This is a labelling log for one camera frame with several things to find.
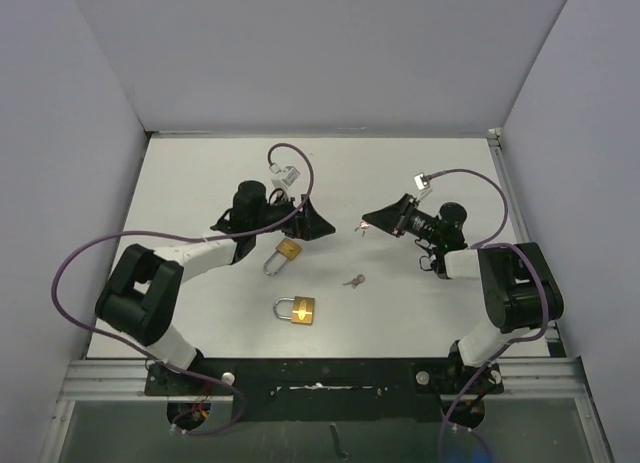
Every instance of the gray wall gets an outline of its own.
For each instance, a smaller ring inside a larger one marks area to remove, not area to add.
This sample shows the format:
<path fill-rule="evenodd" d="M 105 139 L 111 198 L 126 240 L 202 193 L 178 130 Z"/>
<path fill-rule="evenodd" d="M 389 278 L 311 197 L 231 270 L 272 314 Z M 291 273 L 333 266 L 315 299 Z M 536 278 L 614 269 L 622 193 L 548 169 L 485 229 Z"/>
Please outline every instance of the gray wall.
<path fill-rule="evenodd" d="M 83 332 L 55 313 L 57 265 L 123 218 L 144 134 L 73 0 L 0 0 L 0 448 L 35 461 Z M 110 248 L 62 295 L 88 319 Z"/>
<path fill-rule="evenodd" d="M 76 0 L 145 128 L 245 134 L 499 126 L 564 1 Z"/>
<path fill-rule="evenodd" d="M 569 0 L 505 126 L 617 461 L 638 461 L 640 0 Z"/>

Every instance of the metal frame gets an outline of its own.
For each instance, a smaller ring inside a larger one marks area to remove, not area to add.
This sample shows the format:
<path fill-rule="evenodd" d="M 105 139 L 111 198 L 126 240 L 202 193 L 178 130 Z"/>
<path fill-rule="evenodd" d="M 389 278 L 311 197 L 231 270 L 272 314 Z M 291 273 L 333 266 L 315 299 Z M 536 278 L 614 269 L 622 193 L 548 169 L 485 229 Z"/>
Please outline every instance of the metal frame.
<path fill-rule="evenodd" d="M 498 360 L 505 393 L 486 398 L 586 398 L 582 363 L 569 358 Z M 69 364 L 59 401 L 193 401 L 193 396 L 145 396 L 144 360 L 80 360 Z M 231 401 L 231 396 L 213 397 Z"/>
<path fill-rule="evenodd" d="M 371 137 L 370 135 L 336 135 L 339 137 Z M 507 195 L 511 220 L 519 242 L 530 241 L 530 234 L 517 203 L 499 139 L 487 138 L 499 182 Z M 557 327 L 551 325 L 547 340 L 560 342 Z M 590 398 L 582 363 L 571 358 L 502 358 L 500 364 L 505 393 L 487 395 L 487 399 L 553 399 L 573 398 L 582 422 L 593 461 L 613 461 Z M 41 452 L 43 463 L 57 462 L 69 429 L 76 401 L 192 401 L 192 397 L 149 397 L 144 395 L 147 378 L 144 360 L 79 360 L 69 364 L 49 433 Z M 214 397 L 231 401 L 232 397 Z"/>

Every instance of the small metal key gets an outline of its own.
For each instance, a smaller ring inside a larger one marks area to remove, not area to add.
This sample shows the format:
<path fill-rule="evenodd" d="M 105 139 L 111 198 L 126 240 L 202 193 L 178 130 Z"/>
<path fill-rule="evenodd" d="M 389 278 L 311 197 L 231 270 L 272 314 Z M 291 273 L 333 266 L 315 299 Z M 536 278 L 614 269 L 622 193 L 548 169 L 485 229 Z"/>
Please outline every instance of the small metal key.
<path fill-rule="evenodd" d="M 358 275 L 353 280 L 347 281 L 346 283 L 344 283 L 342 286 L 351 285 L 351 288 L 355 290 L 360 283 L 364 283 L 364 280 L 365 280 L 364 275 Z"/>
<path fill-rule="evenodd" d="M 364 234 L 369 229 L 370 226 L 371 225 L 369 225 L 369 223 L 367 223 L 366 221 L 361 221 L 360 224 L 356 226 L 356 229 L 353 231 L 362 230 L 362 237 L 364 238 Z"/>

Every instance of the cable connector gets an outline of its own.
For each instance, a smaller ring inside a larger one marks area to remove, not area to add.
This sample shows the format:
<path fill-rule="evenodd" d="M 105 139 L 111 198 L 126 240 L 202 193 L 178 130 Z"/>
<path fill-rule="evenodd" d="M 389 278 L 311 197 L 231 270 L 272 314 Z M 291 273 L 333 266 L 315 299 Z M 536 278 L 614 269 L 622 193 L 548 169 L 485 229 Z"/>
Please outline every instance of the cable connector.
<path fill-rule="evenodd" d="M 414 176 L 413 181 L 420 191 L 429 190 L 431 188 L 431 178 L 429 175 L 425 175 L 424 173 Z"/>
<path fill-rule="evenodd" d="M 295 166 L 285 166 L 284 168 L 280 168 L 277 163 L 273 163 L 269 169 L 274 175 L 271 178 L 274 188 L 282 190 L 287 200 L 291 199 L 288 190 L 289 187 L 298 179 L 300 172 Z"/>

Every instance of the padlock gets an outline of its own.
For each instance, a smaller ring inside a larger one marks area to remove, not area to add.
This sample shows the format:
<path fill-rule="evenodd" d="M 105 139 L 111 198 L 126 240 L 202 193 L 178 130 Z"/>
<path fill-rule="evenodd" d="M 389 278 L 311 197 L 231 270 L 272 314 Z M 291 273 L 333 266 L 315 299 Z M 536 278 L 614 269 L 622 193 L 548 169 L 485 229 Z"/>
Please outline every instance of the padlock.
<path fill-rule="evenodd" d="M 293 301 L 293 311 L 291 316 L 284 316 L 278 313 L 278 305 L 283 301 Z M 296 296 L 295 298 L 280 298 L 273 304 L 273 314 L 280 320 L 298 323 L 300 325 L 310 325 L 313 323 L 313 310 L 316 300 L 308 296 Z"/>
<path fill-rule="evenodd" d="M 262 269 L 266 275 L 275 276 L 284 265 L 298 256 L 301 251 L 302 247 L 299 244 L 289 238 L 285 238 L 276 246 L 276 251 L 265 261 Z"/>

